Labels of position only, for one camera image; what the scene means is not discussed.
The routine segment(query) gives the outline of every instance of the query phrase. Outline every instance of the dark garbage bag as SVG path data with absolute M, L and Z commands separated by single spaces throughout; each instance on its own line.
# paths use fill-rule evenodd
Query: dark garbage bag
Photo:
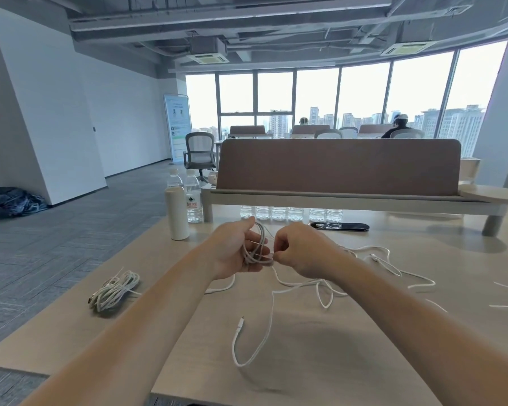
M 45 199 L 24 189 L 0 187 L 0 219 L 24 217 L 48 209 Z

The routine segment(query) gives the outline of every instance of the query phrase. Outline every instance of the blue poster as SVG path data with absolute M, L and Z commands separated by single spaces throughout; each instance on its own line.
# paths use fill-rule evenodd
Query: blue poster
M 186 95 L 164 95 L 166 105 L 167 129 L 171 144 L 173 163 L 183 163 L 183 152 L 186 151 L 186 134 L 192 132 L 190 107 Z

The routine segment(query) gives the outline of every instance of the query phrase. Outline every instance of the person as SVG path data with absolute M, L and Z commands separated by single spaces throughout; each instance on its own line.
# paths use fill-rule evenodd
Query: person
M 386 134 L 381 136 L 380 138 L 391 138 L 391 134 L 399 129 L 410 129 L 406 124 L 408 123 L 408 115 L 406 114 L 398 114 L 393 119 L 393 128 L 388 130 Z
M 57 399 L 61 406 L 141 406 L 211 281 L 262 270 L 261 264 L 243 264 L 243 245 L 252 251 L 260 240 L 251 231 L 254 222 L 250 218 L 219 226 L 21 406 L 54 406 Z M 261 254 L 269 253 L 264 246 Z M 161 262 L 165 251 L 147 254 Z M 508 406 L 506 356 L 439 309 L 394 286 L 320 231 L 301 223 L 281 228 L 273 259 L 348 293 L 442 405 Z

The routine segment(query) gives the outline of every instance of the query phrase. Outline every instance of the sky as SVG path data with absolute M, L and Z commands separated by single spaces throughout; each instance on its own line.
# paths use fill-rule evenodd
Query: sky
M 478 104 L 486 108 L 506 48 L 506 41 L 461 50 L 447 108 Z M 396 61 L 389 88 L 387 113 L 400 111 L 410 120 L 429 108 L 439 109 L 453 52 Z M 351 112 L 370 117 L 382 111 L 389 63 L 342 69 L 338 117 Z M 318 107 L 319 116 L 333 114 L 339 69 L 297 72 L 296 124 Z M 192 127 L 217 125 L 214 74 L 186 76 Z M 292 72 L 258 74 L 258 111 L 291 111 Z M 252 74 L 220 75 L 222 112 L 253 111 Z M 253 125 L 254 118 L 223 117 L 222 126 Z

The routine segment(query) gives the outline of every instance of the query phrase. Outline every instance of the window pane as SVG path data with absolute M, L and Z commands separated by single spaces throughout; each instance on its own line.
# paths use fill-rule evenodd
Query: window pane
M 258 74 L 258 111 L 291 111 L 291 72 Z
M 338 68 L 297 72 L 296 124 L 305 117 L 308 118 L 309 124 L 333 126 L 338 80 Z
M 220 75 L 220 110 L 252 112 L 252 74 Z
M 192 131 L 207 131 L 218 139 L 217 91 L 214 74 L 186 76 Z
M 291 115 L 259 116 L 258 125 L 263 125 L 266 133 L 271 131 L 273 138 L 286 138 L 291 131 Z
M 220 117 L 220 123 L 222 124 L 222 139 L 225 140 L 230 134 L 232 125 L 254 125 L 254 116 Z
M 389 63 L 342 69 L 337 128 L 387 123 L 382 117 Z
M 389 123 L 408 115 L 408 126 L 434 137 L 453 52 L 396 61 L 388 97 Z
M 439 138 L 461 142 L 461 156 L 470 157 L 484 120 L 506 41 L 461 50 Z

